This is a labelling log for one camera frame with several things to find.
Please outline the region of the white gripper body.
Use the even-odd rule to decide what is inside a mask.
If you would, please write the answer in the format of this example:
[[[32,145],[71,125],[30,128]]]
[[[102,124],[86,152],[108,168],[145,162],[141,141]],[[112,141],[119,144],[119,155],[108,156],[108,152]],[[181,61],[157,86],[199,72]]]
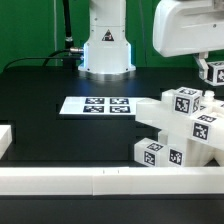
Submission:
[[[224,49],[224,0],[161,0],[153,47],[163,57]]]

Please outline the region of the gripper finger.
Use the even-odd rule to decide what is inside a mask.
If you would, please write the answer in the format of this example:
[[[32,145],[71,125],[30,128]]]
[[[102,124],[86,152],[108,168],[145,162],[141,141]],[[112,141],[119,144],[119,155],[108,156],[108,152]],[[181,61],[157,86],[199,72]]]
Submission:
[[[201,53],[196,53],[194,55],[194,59],[199,67],[199,77],[202,80],[206,80],[208,76],[208,64],[206,62],[206,59],[208,58],[209,53],[208,52],[201,52]]]

